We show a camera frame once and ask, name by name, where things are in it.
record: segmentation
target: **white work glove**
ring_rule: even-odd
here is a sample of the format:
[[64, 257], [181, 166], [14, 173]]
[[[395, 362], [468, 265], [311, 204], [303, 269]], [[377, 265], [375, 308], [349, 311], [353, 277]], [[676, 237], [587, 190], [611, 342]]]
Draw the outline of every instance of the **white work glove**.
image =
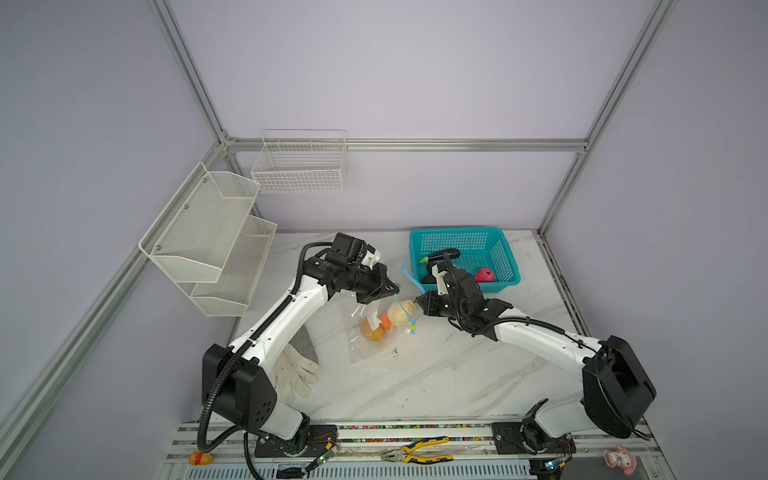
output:
[[311, 372], [316, 372], [319, 366], [307, 359], [293, 348], [290, 343], [277, 357], [275, 373], [277, 389], [285, 403], [293, 401], [293, 390], [302, 398], [310, 396], [312, 385], [317, 383], [317, 377]]

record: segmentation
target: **table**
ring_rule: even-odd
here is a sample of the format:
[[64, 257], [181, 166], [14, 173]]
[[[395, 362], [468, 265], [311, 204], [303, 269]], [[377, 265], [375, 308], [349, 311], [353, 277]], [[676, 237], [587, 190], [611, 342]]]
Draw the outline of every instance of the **table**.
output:
[[[403, 260], [408, 268], [408, 231], [347, 232], [382, 252], [393, 276]], [[530, 230], [507, 230], [521, 282], [488, 295], [512, 303], [531, 318], [575, 332], [573, 321]], [[335, 233], [275, 235], [250, 308], [238, 326], [249, 329], [280, 298], [296, 277], [301, 247], [332, 241]], [[401, 300], [418, 290], [401, 285]], [[489, 419], [524, 415], [538, 400], [576, 392], [581, 384], [563, 370], [520, 347], [472, 338], [448, 320], [423, 316], [415, 335], [397, 332], [374, 356], [353, 363], [349, 331], [358, 329], [350, 314], [354, 295], [337, 293], [306, 323], [317, 351], [318, 383], [307, 399], [292, 406], [313, 420]]]

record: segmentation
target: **pliers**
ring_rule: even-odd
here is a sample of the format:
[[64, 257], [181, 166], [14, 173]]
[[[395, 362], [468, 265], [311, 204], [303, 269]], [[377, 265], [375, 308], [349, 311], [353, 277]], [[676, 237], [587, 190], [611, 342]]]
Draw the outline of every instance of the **pliers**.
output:
[[442, 445], [448, 443], [448, 437], [435, 437], [433, 439], [421, 439], [417, 442], [409, 443], [401, 447], [400, 449], [390, 450], [382, 454], [382, 460], [387, 462], [403, 462], [403, 463], [419, 463], [422, 465], [431, 465], [433, 463], [450, 462], [453, 460], [453, 455], [439, 455], [436, 457], [417, 457], [412, 455], [413, 452], [421, 447], [430, 447], [433, 445]]

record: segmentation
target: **red toy fruit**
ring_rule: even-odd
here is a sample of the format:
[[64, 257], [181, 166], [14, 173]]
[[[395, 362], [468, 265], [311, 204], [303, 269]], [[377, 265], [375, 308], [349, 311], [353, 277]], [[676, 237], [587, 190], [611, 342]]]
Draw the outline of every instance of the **red toy fruit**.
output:
[[475, 282], [482, 283], [482, 282], [492, 282], [496, 278], [495, 273], [493, 273], [493, 270], [489, 268], [481, 268], [478, 270], [477, 274], [475, 275]]

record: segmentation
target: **white mesh shelf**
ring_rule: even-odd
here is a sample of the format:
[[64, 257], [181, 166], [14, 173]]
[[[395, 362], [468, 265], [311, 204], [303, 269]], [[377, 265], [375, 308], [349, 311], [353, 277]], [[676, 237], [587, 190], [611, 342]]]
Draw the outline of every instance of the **white mesh shelf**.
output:
[[198, 164], [139, 243], [207, 316], [242, 316], [250, 304], [277, 229], [250, 214], [258, 191], [249, 178]]
[[264, 146], [251, 170], [264, 194], [343, 192], [346, 132], [263, 130]]
[[209, 172], [202, 164], [195, 173], [202, 178], [160, 238], [151, 245], [143, 245], [142, 239], [140, 246], [174, 282], [215, 283], [259, 184], [231, 172]]

